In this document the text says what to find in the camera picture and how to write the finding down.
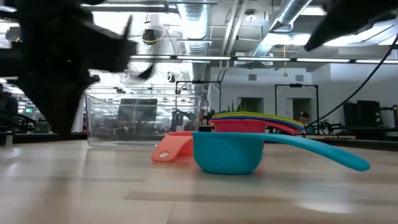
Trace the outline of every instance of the white wall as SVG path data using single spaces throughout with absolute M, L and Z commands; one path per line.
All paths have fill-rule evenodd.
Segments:
M 211 79 L 217 80 L 219 68 L 212 67 L 211 70 Z M 304 82 L 311 83 L 312 74 L 306 72 L 305 68 L 288 68 L 286 73 L 287 77 L 284 77 L 285 69 L 280 68 L 278 70 L 270 69 L 252 69 L 248 70 L 245 68 L 229 68 L 225 74 L 223 85 L 270 85 L 270 84 L 290 84 L 296 83 L 295 76 L 296 75 L 304 75 Z M 249 81 L 248 75 L 256 74 L 257 81 Z
M 376 65 L 330 64 L 313 72 L 312 80 L 319 85 L 320 114 L 329 112 L 350 96 L 368 77 Z M 364 88 L 352 98 L 356 100 L 379 101 L 381 107 L 398 104 L 397 65 L 382 65 Z M 344 122 L 343 108 L 327 117 L 336 123 Z M 384 124 L 393 126 L 391 111 L 382 112 Z
M 229 68 L 221 87 L 221 110 L 226 111 L 228 105 L 232 102 L 234 107 L 238 105 L 239 97 L 254 97 L 264 99 L 264 113 L 275 114 L 275 94 L 274 84 L 291 84 L 297 83 L 295 75 L 304 75 L 305 82 L 302 84 L 311 83 L 311 73 L 307 73 L 304 68 L 287 69 L 288 77 L 284 77 L 284 69 L 275 71 L 274 69 L 253 69 L 247 70 L 244 68 Z M 257 81 L 249 81 L 248 74 L 257 74 Z M 218 75 L 218 68 L 211 68 L 212 80 L 216 80 Z M 282 116 L 292 117 L 293 114 L 287 114 L 287 102 L 289 98 L 314 98 L 313 92 L 315 90 L 308 90 L 307 88 L 278 88 L 278 114 Z M 214 87 L 209 89 L 209 102 L 210 107 L 218 111 L 219 97 L 218 92 Z

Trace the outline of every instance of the black robotic arm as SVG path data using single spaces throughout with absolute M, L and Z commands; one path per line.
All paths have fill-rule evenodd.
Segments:
M 93 23 L 81 4 L 104 0 L 6 1 L 15 12 L 0 11 L 0 19 L 19 23 L 21 36 L 12 49 L 0 50 L 0 76 L 18 79 L 18 86 L 38 107 L 55 133 L 69 134 L 82 94 L 98 77 L 88 69 L 123 72 L 137 43 L 128 40 L 132 17 L 123 35 Z M 138 78 L 148 79 L 153 64 Z
M 327 15 L 304 45 L 307 51 L 348 35 L 373 19 L 397 9 L 398 0 L 324 0 L 323 8 Z

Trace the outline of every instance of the blue measuring cup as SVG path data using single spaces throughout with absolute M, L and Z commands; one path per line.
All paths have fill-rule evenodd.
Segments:
M 249 174 L 260 164 L 264 141 L 300 147 L 356 171 L 370 169 L 370 163 L 348 151 L 311 139 L 283 134 L 205 133 L 193 135 L 193 156 L 204 171 L 215 174 Z

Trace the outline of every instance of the blue handle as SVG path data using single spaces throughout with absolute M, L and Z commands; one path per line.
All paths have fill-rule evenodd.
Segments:
M 346 150 L 339 149 L 335 146 L 331 146 L 322 142 L 314 141 L 311 139 L 298 138 L 295 136 L 288 136 L 283 134 L 257 134 L 257 133 L 220 133 L 226 134 L 229 138 L 235 137 L 247 137 L 256 138 L 265 141 L 279 142 L 283 144 L 289 144 L 292 146 L 306 149 L 310 152 L 314 152 L 321 156 L 325 156 L 333 161 L 336 161 L 346 167 L 354 169 L 356 171 L 367 171 L 370 169 L 370 163 L 361 157 L 354 155 Z

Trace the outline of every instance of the person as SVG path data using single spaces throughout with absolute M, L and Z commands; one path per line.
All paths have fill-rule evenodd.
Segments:
M 11 93 L 4 91 L 4 86 L 0 83 L 0 111 L 9 114 L 18 114 L 18 101 Z M 0 113 L 0 126 L 5 127 L 7 130 L 12 129 L 10 124 L 14 117 L 9 114 Z
M 298 121 L 304 124 L 304 126 L 308 125 L 308 113 L 306 112 L 301 112 L 300 117 L 298 118 Z

